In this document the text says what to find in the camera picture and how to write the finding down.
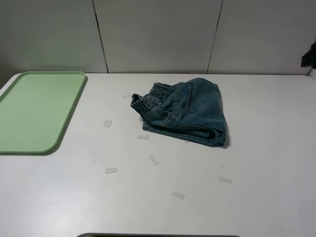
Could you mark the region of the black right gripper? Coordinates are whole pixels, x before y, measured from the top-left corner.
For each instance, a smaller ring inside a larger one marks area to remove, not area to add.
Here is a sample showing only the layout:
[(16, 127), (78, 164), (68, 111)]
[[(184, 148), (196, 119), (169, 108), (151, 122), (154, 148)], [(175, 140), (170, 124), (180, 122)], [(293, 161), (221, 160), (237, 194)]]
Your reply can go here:
[(316, 42), (314, 42), (310, 50), (302, 56), (301, 67), (316, 67)]

